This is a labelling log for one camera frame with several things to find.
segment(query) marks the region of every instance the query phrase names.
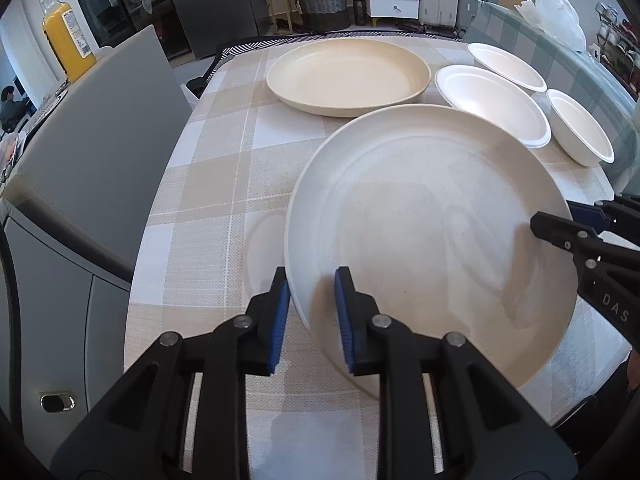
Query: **white plate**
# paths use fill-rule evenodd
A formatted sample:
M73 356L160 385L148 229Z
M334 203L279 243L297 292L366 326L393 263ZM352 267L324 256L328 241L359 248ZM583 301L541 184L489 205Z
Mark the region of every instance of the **white plate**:
M267 74L286 104L312 114L357 117L416 100L431 70L413 52L385 41L338 38L287 52Z
M464 333L520 386L556 350L576 299L571 255L530 232L538 210L570 218L542 164L495 125L436 105L372 112L329 137L293 190L294 304L347 374L334 272L349 266L382 312L415 332ZM377 378L355 382L377 394Z
M613 147L598 121L575 99L559 90L548 90L551 129L560 146L583 166L613 162Z
M480 65L521 86L528 94L546 91L544 78L511 52L484 43L470 43L467 49Z
M436 73L436 87L454 108L491 121L528 148L542 148L551 140L549 121L538 104L494 72L446 66Z

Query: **metal screw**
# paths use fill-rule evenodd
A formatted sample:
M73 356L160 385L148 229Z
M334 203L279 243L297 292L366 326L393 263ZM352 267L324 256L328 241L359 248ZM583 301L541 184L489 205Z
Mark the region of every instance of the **metal screw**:
M251 319L251 316L242 314L242 316L236 316L236 318L234 319L234 326L236 328L249 328L251 326L251 323L253 322L254 320Z
M377 326L378 328L389 328L391 325L391 318L386 314L376 314L371 318L371 322L373 326Z
M173 346L180 339L180 335L177 332L165 332L160 336L160 344L162 346Z
M465 335L461 334L460 332L449 332L446 336L446 340L447 343L449 343L451 346L457 347L460 347L464 343L466 343Z

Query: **white plastic bag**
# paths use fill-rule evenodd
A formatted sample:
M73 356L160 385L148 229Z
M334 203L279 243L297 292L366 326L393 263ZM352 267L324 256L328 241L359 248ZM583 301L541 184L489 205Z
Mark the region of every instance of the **white plastic bag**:
M546 35L572 50L587 50L587 39L580 19L569 0L531 0L515 6L529 25L541 28Z

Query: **table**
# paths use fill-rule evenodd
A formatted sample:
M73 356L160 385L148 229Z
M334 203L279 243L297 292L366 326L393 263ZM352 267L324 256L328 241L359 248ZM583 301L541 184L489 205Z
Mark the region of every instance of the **table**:
M421 56L433 73L453 63L472 64L461 43L383 39ZM166 330L196 335L244 312L283 264L292 188L312 153L346 122L294 110L267 88L267 70L295 46L265 48L224 64L185 126L138 255L125 367ZM421 100L444 104L433 83ZM548 111L548 103L543 105ZM603 171L581 167L554 140L533 151L567 199L612 198ZM628 348L600 314L579 301L556 354L521 391L546 420L557 420L604 383ZM196 398L198 385L196 380ZM377 401L335 371L293 305L276 373L247 377L246 389L253 478L375 478ZM190 428L193 423L192 409ZM190 432L188 459L192 446Z

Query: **orange juice bottle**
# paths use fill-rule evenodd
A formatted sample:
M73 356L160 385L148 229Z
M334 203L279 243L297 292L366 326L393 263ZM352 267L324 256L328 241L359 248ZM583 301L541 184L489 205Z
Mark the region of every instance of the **orange juice bottle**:
M60 0L42 0L42 30L53 53L73 83L95 64L94 53L87 42L69 4Z

